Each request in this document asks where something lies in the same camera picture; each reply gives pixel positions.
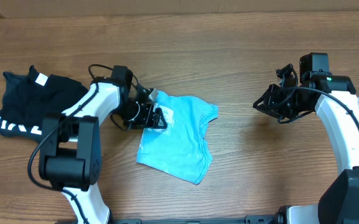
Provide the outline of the light blue printed t-shirt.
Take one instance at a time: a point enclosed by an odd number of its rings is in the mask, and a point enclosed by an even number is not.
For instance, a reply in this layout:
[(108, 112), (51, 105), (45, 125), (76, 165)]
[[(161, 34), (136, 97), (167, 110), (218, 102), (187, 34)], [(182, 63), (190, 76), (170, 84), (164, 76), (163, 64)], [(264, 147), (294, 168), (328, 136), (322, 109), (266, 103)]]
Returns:
[(219, 107), (195, 96), (163, 91), (154, 106), (162, 110), (167, 127), (143, 130), (136, 162), (198, 185), (213, 160), (205, 135), (208, 124), (218, 118)]

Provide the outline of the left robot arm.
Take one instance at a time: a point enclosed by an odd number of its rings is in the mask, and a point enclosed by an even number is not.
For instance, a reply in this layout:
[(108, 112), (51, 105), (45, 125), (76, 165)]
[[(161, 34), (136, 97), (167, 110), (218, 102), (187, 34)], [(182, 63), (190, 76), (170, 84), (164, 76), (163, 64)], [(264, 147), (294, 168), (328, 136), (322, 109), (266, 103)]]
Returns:
[(154, 106), (158, 91), (144, 88), (128, 67), (110, 70), (109, 77), (93, 77), (88, 93), (71, 108), (44, 118), (42, 140), (31, 155), (39, 157), (39, 175), (50, 182), (47, 189), (69, 201), (76, 223), (114, 222), (97, 184), (103, 121), (118, 115), (123, 131), (167, 127), (162, 110)]

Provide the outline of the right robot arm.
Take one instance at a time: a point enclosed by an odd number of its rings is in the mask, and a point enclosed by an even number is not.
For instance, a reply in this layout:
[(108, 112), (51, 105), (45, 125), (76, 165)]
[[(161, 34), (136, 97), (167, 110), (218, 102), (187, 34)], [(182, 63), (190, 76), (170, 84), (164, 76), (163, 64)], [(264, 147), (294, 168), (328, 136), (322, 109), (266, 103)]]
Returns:
[(328, 134), (338, 177), (312, 205), (287, 205), (265, 223), (359, 223), (359, 102), (347, 76), (333, 75), (326, 53), (311, 52), (276, 71), (253, 108), (286, 124), (315, 113)]

